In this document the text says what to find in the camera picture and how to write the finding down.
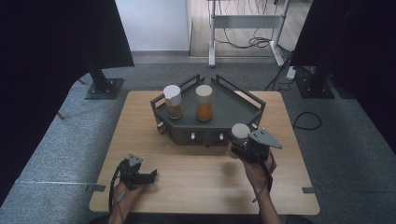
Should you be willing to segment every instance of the white wall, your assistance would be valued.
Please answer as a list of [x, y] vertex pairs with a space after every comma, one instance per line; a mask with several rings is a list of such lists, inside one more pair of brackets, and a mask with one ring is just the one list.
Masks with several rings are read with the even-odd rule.
[[189, 50], [190, 0], [116, 0], [131, 51]]

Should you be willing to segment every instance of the orange liquid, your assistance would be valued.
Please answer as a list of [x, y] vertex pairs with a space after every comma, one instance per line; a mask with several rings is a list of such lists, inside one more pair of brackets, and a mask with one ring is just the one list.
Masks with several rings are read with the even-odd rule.
[[213, 109], [210, 103], [199, 103], [197, 106], [197, 118], [200, 121], [208, 121], [212, 119]]

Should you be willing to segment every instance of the wooden table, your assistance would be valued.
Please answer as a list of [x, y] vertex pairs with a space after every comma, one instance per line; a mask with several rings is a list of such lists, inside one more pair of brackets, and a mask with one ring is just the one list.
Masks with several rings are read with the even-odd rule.
[[[253, 91], [265, 107], [260, 127], [283, 145], [273, 149], [277, 168], [273, 173], [271, 196], [279, 214], [315, 215], [319, 212], [315, 193], [304, 194], [312, 187], [298, 147], [282, 96], [275, 91]], [[140, 172], [158, 169], [155, 183], [139, 199], [134, 212], [257, 214], [258, 205], [240, 160], [225, 154], [225, 147], [177, 146], [168, 135], [161, 135], [149, 101], [160, 91], [131, 91], [114, 132], [90, 208], [107, 212], [111, 177], [119, 163], [130, 153], [142, 158]]]

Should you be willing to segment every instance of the cup with brown liquid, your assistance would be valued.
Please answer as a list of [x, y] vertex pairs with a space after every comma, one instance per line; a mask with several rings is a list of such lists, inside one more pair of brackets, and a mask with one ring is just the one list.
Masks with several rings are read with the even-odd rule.
[[201, 85], [195, 90], [198, 99], [196, 118], [206, 122], [213, 117], [212, 88], [208, 85]]
[[179, 119], [183, 115], [180, 87], [176, 85], [167, 86], [163, 89], [163, 94], [169, 118]]

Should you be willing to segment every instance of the monitor stand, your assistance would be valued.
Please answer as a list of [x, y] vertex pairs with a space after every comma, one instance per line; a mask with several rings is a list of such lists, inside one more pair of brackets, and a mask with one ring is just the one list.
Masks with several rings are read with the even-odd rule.
[[317, 69], [311, 72], [305, 67], [296, 68], [294, 80], [303, 98], [333, 99], [334, 95], [326, 83], [326, 75]]
[[91, 56], [85, 55], [85, 62], [89, 73], [91, 74], [93, 83], [90, 86], [85, 99], [87, 100], [114, 100], [116, 99], [120, 87], [122, 86], [122, 78], [106, 78], [102, 69], [98, 68], [93, 62]]

